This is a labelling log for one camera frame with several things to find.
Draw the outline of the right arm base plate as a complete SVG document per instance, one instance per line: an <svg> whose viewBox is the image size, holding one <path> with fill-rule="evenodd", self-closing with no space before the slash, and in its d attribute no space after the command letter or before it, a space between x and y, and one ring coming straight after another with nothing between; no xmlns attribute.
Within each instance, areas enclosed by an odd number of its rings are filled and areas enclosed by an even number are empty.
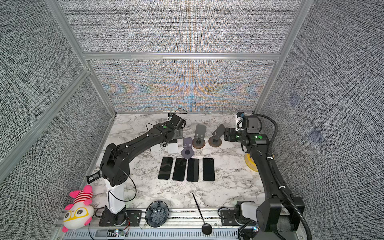
<svg viewBox="0 0 384 240"><path fill-rule="evenodd" d="M259 223L243 216L241 210L223 208L218 210L218 215L223 226L243 226L251 221L251 226L258 226Z"/></svg>

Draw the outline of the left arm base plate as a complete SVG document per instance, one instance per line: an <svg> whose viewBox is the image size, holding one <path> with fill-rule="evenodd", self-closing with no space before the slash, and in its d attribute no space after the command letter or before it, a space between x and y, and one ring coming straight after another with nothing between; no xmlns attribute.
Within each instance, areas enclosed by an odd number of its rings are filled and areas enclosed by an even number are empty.
<svg viewBox="0 0 384 240"><path fill-rule="evenodd" d="M123 209L117 214L110 210L105 210L99 221L100 227L138 227L140 225L142 211Z"/></svg>

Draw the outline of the black phone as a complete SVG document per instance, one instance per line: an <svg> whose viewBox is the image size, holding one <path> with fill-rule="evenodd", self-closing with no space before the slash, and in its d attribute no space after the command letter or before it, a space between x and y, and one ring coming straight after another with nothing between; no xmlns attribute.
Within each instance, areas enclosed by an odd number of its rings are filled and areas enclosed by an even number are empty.
<svg viewBox="0 0 384 240"><path fill-rule="evenodd" d="M215 181L215 164L212 158L203 159L203 180L205 182Z"/></svg>

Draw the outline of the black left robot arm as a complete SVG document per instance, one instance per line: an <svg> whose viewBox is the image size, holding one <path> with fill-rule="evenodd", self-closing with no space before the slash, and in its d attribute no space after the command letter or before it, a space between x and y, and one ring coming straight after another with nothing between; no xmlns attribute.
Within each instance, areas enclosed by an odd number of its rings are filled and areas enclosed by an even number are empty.
<svg viewBox="0 0 384 240"><path fill-rule="evenodd" d="M127 221L124 199L124 183L131 178L130 163L141 153L161 143L169 143L176 138L186 121L173 113L167 121L158 123L141 136L119 145L109 144L103 155L99 174L104 179L107 189L108 204L102 213L100 226L123 226Z"/></svg>

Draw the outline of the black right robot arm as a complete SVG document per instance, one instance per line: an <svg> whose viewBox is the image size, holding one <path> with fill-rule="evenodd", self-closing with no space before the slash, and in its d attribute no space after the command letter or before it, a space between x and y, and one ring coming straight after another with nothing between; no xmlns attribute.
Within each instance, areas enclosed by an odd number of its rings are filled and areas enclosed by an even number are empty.
<svg viewBox="0 0 384 240"><path fill-rule="evenodd" d="M258 223L263 232L297 231L301 220L295 209L303 213L305 205L301 198L293 196L285 184L272 153L268 152L272 145L268 136L226 128L224 140L241 143L247 149L256 164L265 192L265 200L260 205L252 201L237 202L237 222L245 224L252 220Z"/></svg>

